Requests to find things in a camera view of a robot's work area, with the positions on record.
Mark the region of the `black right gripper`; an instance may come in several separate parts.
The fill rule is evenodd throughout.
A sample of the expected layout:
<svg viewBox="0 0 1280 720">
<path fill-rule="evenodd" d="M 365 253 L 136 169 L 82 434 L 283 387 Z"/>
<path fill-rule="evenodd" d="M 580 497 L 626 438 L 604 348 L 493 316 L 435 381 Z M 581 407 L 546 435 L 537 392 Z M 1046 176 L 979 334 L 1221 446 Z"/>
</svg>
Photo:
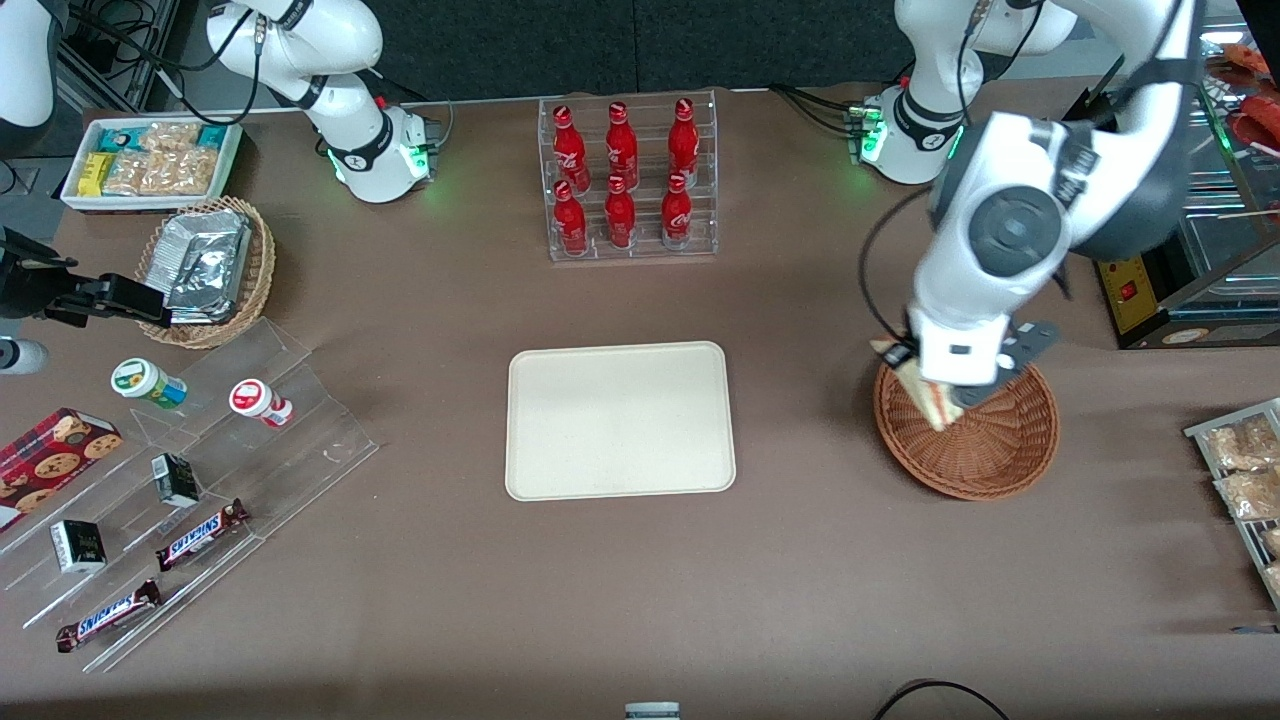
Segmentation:
<svg viewBox="0 0 1280 720">
<path fill-rule="evenodd" d="M 73 275 L 79 263 L 61 258 L 46 243 L 3 228 L 1 318 L 45 318 L 86 328 L 90 318 L 123 318 L 143 325 L 169 328 L 172 313 L 160 307 L 118 307 L 111 304 L 163 304 L 165 295 L 124 275 Z"/>
</svg>

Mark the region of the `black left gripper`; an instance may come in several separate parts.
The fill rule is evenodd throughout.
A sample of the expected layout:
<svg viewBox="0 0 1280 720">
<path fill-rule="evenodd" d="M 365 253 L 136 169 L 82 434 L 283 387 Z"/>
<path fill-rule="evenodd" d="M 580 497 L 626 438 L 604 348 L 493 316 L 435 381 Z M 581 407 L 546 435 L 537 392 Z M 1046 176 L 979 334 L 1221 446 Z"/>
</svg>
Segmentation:
<svg viewBox="0 0 1280 720">
<path fill-rule="evenodd" d="M 1011 380 L 1021 374 L 1028 366 L 1056 345 L 1060 338 L 1059 327 L 1050 322 L 1027 322 L 1012 331 L 1006 337 L 1000 350 L 1000 379 Z M 884 364 L 891 369 L 897 369 L 918 357 L 918 343 L 914 340 L 895 340 L 884 348 Z M 968 411 L 978 407 L 1002 388 L 1002 383 L 995 382 L 987 386 L 951 386 L 948 398 L 951 404 Z"/>
</svg>

